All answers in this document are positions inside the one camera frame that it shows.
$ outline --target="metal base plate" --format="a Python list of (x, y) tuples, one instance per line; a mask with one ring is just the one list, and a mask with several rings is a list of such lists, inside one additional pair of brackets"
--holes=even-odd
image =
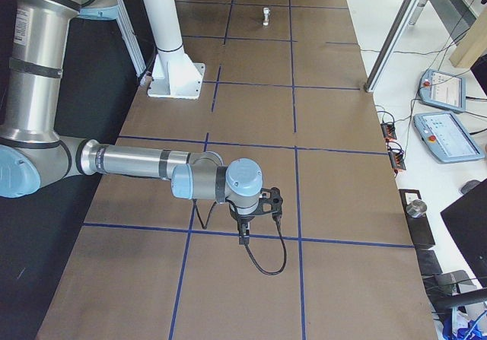
[(183, 87), (179, 87), (175, 94), (172, 94), (170, 92), (169, 80), (164, 78), (161, 63), (156, 62), (154, 71), (152, 72), (153, 80), (147, 92), (148, 96), (156, 98), (198, 99), (206, 67), (205, 64), (198, 62), (194, 62), (193, 65), (201, 75), (201, 81), (189, 81)]

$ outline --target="warning label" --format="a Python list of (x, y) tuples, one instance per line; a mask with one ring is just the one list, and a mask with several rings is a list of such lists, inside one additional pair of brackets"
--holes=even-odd
[(17, 20), (15, 21), (14, 42), (25, 46), (29, 38), (29, 11), (24, 9), (17, 10)]

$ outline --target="white pipe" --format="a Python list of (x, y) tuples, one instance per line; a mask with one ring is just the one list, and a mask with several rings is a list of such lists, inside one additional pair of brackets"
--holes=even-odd
[(144, 0), (164, 75), (167, 63), (183, 57), (183, 39), (174, 0)]

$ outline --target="metal frame post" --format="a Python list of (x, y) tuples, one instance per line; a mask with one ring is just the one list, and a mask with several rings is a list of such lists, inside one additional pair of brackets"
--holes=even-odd
[(393, 26), (390, 28), (389, 34), (379, 52), (379, 56), (372, 68), (372, 71), (365, 82), (364, 89), (368, 92), (374, 91), (377, 83), (389, 62), (389, 58), (392, 55), (397, 41), (402, 36), (406, 27), (408, 27), (409, 19), (416, 9), (416, 5), (419, 0), (403, 0), (403, 4), (399, 9)]

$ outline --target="blue joint cap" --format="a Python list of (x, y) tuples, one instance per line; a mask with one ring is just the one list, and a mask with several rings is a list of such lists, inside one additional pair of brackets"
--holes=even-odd
[(262, 189), (262, 171), (251, 159), (233, 161), (227, 168), (226, 178), (231, 190), (243, 197), (259, 194)]
[(119, 17), (119, 6), (106, 8), (81, 8), (78, 18), (91, 19), (93, 21), (113, 21)]
[(176, 198), (191, 199), (193, 197), (193, 172), (189, 164), (176, 165), (170, 188)]
[(18, 198), (40, 188), (40, 175), (19, 151), (0, 145), (0, 196)]

